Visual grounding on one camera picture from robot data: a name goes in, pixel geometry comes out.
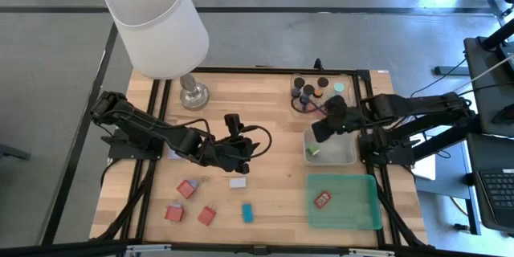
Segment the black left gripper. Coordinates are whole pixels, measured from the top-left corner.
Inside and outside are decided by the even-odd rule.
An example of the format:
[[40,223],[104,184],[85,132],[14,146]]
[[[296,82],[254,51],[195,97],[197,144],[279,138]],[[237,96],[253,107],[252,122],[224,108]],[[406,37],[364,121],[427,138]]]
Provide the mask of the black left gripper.
[[208,165],[228,173],[248,174],[249,162],[258,147],[259,142],[254,143],[250,138],[217,141],[208,148]]

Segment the black-capped hourglass blue sand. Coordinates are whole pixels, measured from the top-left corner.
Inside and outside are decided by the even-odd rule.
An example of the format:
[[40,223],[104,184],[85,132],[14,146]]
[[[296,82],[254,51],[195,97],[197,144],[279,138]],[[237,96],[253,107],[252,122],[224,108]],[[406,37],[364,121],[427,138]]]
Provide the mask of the black-capped hourglass blue sand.
[[302,88],[302,92],[300,95],[300,103],[301,104],[308,104],[310,96],[315,91],[315,88],[311,84],[306,84]]
[[296,77],[293,80],[293,87],[291,90],[291,95],[293,98],[299,98],[301,96],[304,85],[305,85],[305,81],[301,77]]

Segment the black-capped hourglass orange sand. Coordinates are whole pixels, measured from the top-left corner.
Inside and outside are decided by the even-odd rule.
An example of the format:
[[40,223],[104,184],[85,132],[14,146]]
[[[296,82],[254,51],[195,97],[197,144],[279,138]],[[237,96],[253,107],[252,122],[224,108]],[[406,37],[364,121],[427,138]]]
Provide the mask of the black-capped hourglass orange sand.
[[315,90],[313,92],[313,95],[315,98],[321,98],[325,95],[325,90],[327,88],[329,84],[329,81],[327,78],[325,77],[320,77],[317,81],[316,81],[316,87],[315,87]]

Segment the red plug adapter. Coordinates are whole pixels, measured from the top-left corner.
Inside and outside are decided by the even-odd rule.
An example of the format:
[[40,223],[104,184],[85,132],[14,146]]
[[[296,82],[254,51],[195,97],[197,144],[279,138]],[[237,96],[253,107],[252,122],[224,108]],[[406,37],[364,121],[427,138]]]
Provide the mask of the red plug adapter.
[[213,206],[204,206],[197,216],[197,220],[205,225],[209,226],[216,216],[216,210]]
[[182,204],[173,203],[167,206],[165,219],[171,222],[180,222],[184,216],[185,209]]
[[191,198],[199,187],[199,182],[196,180],[183,180],[178,186],[178,193],[185,199]]

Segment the red box with white label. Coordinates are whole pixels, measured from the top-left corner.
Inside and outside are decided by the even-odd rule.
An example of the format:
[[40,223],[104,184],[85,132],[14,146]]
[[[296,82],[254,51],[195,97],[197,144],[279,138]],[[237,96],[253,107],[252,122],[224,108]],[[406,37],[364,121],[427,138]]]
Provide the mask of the red box with white label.
[[317,209],[322,209],[332,200],[332,195],[327,191],[324,190],[320,192],[312,201],[314,206]]

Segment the white plastic bin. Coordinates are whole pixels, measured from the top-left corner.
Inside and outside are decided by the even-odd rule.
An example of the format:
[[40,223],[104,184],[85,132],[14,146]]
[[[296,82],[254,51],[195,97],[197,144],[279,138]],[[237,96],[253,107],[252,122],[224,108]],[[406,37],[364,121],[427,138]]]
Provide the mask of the white plastic bin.
[[[306,148],[309,145],[320,147],[317,156],[311,157],[307,154]],[[307,166],[352,165],[357,161],[357,134],[334,134],[327,141],[319,143],[316,141],[312,130],[308,128],[304,131],[303,148],[304,161]]]

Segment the clear plastic bin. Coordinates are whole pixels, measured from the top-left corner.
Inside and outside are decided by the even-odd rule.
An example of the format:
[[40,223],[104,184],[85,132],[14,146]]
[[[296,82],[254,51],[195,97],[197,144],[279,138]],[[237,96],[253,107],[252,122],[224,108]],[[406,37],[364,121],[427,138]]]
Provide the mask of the clear plastic bin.
[[[323,105],[325,113],[321,113],[321,112],[301,113],[300,112],[300,106],[302,105],[300,103],[300,98],[293,98],[291,95],[291,90],[293,87],[293,80],[296,77],[303,78],[305,81],[305,85],[311,84],[314,88],[316,87],[316,81],[320,77],[325,77],[328,79],[329,84],[325,90],[325,95],[321,98],[315,98],[314,95],[312,94],[309,99],[309,103],[314,103],[319,106]],[[333,85],[335,83],[343,83],[343,85],[345,86],[345,91],[340,94],[336,94],[333,91]],[[292,109],[298,113],[307,114],[307,115],[314,115],[314,116],[325,115],[328,112],[328,109],[326,108],[326,102],[334,96],[341,96],[348,106],[353,106],[356,103],[355,94],[354,94],[354,90],[353,90],[353,81],[350,76],[345,75],[345,74],[342,74],[342,75],[307,75],[307,74],[295,73],[291,76],[291,79],[290,79],[289,92],[290,92],[290,97],[291,97],[290,104],[291,104]]]

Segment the teal translucent tray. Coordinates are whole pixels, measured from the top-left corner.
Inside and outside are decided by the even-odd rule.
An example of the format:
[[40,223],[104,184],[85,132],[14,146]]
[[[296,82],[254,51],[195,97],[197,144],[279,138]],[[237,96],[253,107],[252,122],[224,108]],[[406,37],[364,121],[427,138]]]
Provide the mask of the teal translucent tray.
[[[314,198],[327,190],[332,200],[317,209]],[[310,174],[306,181],[308,225],[316,229],[380,230],[376,179],[370,175]]]

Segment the black computer mouse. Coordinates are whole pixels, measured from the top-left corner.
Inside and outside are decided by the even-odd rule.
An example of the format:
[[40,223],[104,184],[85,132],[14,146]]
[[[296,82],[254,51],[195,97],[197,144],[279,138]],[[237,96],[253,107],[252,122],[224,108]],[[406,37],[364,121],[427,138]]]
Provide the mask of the black computer mouse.
[[492,118],[493,124],[514,124],[514,104],[510,104],[498,111]]

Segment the silver lamp with white shade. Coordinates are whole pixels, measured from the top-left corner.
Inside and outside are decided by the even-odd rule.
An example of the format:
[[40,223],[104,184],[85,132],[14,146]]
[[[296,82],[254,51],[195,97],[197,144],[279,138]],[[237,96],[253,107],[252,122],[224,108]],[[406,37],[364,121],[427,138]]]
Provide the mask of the silver lamp with white shade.
[[208,32],[192,0],[104,0],[131,64],[155,80],[180,80],[182,106],[200,110],[210,92],[191,72],[206,58]]

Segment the black laptop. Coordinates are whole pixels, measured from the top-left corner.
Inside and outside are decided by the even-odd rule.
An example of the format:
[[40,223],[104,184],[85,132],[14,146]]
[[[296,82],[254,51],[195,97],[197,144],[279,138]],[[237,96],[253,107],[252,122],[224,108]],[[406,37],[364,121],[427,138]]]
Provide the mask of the black laptop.
[[469,134],[466,142],[483,225],[514,235],[514,140]]

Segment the black stand pole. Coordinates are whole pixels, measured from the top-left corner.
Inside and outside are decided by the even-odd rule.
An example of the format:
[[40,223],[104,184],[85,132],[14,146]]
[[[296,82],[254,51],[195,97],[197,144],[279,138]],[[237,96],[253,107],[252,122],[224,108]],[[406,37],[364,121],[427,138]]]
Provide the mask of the black stand pole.
[[502,42],[514,35],[514,18],[495,31],[492,35],[479,41],[484,50],[491,50],[498,47]]

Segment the black bar with silver brackets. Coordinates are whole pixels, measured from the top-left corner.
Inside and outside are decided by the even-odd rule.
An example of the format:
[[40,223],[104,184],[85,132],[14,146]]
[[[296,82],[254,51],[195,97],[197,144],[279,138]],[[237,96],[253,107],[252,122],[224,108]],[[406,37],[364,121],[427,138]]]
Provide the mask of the black bar with silver brackets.
[[268,245],[227,245],[194,243],[137,243],[134,240],[94,239],[81,243],[62,243],[30,247],[0,248],[0,257],[106,257],[125,253],[153,251],[231,252],[265,256],[271,254],[357,255],[364,257],[498,257],[460,251],[439,250],[431,246],[406,247],[292,247]]

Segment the grey chair leg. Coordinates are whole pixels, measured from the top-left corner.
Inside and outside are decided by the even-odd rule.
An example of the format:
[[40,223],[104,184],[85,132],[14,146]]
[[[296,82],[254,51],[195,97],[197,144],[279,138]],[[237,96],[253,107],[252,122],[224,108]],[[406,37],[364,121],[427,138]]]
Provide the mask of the grey chair leg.
[[0,159],[3,157],[14,157],[20,160],[29,160],[30,154],[23,152],[22,150],[12,148],[8,145],[0,144]]

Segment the black aluminium table frame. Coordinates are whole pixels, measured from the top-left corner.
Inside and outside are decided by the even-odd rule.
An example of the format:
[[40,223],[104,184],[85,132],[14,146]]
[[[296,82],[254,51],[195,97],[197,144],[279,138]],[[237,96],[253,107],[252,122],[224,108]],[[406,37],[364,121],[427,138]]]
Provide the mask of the black aluminium table frame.
[[[257,157],[249,162],[250,173],[240,174],[196,165],[184,158],[169,159],[171,150],[153,140],[147,148],[132,144],[116,127],[111,143],[122,155],[112,159],[107,172],[90,235],[101,240],[134,240],[137,243],[194,243],[268,245],[292,247],[364,247],[386,244],[428,246],[414,179],[396,165],[375,168],[362,161],[345,166],[307,166],[303,135],[318,116],[294,111],[290,79],[295,73],[321,75],[315,69],[273,67],[200,67],[194,76],[210,90],[207,106],[185,109],[178,83],[151,81],[134,72],[124,93],[134,107],[168,124],[190,121],[218,140],[229,135],[226,114],[239,114],[245,126],[259,128],[245,133],[259,142]],[[382,228],[380,230],[316,229],[308,225],[306,181],[310,174],[367,174],[376,179]],[[229,179],[245,177],[247,187],[231,189]],[[177,186],[196,180],[195,194],[183,198]],[[185,213],[180,222],[165,219],[167,206],[179,203]],[[242,204],[250,203],[254,222],[245,223]],[[216,216],[209,226],[197,216],[213,206]]]

